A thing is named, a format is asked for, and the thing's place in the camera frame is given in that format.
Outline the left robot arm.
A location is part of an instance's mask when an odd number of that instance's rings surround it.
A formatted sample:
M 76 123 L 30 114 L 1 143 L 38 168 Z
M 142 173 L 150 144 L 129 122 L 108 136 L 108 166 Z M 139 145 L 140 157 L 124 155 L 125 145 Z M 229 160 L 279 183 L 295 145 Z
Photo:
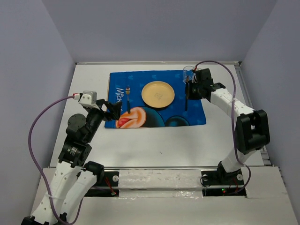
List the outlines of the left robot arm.
M 46 185 L 46 193 L 35 211 L 22 221 L 23 225 L 70 225 L 73 213 L 79 212 L 84 196 L 94 185 L 103 182 L 104 166 L 86 159 L 90 142 L 102 121 L 118 120 L 122 103 L 79 97 L 87 115 L 74 114 L 67 122 L 66 139 L 52 181 L 36 165 Z

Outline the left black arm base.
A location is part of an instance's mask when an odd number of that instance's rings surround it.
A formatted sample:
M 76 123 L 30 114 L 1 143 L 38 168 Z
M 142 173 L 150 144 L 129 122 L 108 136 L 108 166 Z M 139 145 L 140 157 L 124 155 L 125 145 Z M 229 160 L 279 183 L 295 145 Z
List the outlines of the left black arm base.
M 119 171 L 105 171 L 103 178 L 88 190 L 85 197 L 118 197 Z

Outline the blue cartoon placemat cloth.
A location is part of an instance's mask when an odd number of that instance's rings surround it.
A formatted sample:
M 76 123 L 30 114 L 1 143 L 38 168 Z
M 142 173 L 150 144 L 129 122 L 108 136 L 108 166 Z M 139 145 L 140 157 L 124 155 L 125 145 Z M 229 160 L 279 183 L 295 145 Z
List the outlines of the blue cartoon placemat cloth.
M 163 81 L 175 91 L 174 101 L 165 108 L 153 108 L 142 100 L 143 87 L 153 81 Z M 130 87 L 131 113 L 127 112 L 126 87 Z M 158 128 L 205 125 L 207 123 L 200 100 L 190 100 L 185 111 L 185 84 L 181 70 L 131 71 L 110 73 L 108 101 L 122 102 L 118 121 L 107 121 L 105 128 Z

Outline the gold fork dark handle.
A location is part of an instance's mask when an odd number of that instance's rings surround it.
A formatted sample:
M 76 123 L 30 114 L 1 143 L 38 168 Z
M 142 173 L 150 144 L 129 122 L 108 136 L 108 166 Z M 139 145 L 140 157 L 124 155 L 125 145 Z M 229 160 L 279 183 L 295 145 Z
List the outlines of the gold fork dark handle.
M 131 106 L 130 106 L 130 100 L 129 100 L 129 94 L 130 94 L 130 87 L 126 87 L 126 95 L 127 95 L 127 112 L 128 114 L 131 113 Z

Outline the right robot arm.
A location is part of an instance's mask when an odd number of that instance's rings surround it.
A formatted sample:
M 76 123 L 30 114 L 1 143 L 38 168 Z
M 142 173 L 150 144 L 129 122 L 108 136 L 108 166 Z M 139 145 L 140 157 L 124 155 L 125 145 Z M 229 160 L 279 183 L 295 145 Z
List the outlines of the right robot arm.
M 233 97 L 221 83 L 215 83 L 210 70 L 193 71 L 186 81 L 186 100 L 206 99 L 225 112 L 232 121 L 233 150 L 220 161 L 213 179 L 226 184 L 255 151 L 270 142 L 268 116 L 264 110 L 254 110 Z

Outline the gold knife dark handle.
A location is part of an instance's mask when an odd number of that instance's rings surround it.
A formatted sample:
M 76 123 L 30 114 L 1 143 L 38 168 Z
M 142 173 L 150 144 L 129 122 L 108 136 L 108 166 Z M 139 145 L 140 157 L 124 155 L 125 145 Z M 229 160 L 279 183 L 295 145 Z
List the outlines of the gold knife dark handle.
M 187 75 L 185 82 L 185 111 L 188 110 L 188 98 L 189 98 L 189 77 Z

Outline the clear drinking glass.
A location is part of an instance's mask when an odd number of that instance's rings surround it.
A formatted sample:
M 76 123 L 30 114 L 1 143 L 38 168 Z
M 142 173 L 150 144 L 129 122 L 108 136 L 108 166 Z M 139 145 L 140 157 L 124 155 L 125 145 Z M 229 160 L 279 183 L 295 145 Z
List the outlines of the clear drinking glass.
M 195 67 L 185 66 L 182 70 L 183 82 L 188 83 L 189 81 L 191 81 L 192 83 L 196 83 L 195 71 L 196 71 Z

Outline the tan round plate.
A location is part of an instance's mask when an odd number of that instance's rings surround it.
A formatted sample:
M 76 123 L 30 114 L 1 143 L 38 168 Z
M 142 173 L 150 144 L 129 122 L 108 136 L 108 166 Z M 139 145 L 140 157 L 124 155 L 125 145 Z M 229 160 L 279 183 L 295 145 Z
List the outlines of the tan round plate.
M 175 99 L 175 91 L 171 85 L 163 81 L 146 84 L 141 92 L 145 104 L 153 108 L 165 108 Z

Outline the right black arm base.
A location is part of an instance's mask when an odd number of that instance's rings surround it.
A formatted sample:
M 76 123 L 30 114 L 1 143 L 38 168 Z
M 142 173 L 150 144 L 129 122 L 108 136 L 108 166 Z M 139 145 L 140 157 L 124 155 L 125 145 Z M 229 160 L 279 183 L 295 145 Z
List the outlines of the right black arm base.
M 203 197 L 244 196 L 246 197 L 244 179 L 241 170 L 221 179 L 216 170 L 201 171 L 200 184 Z

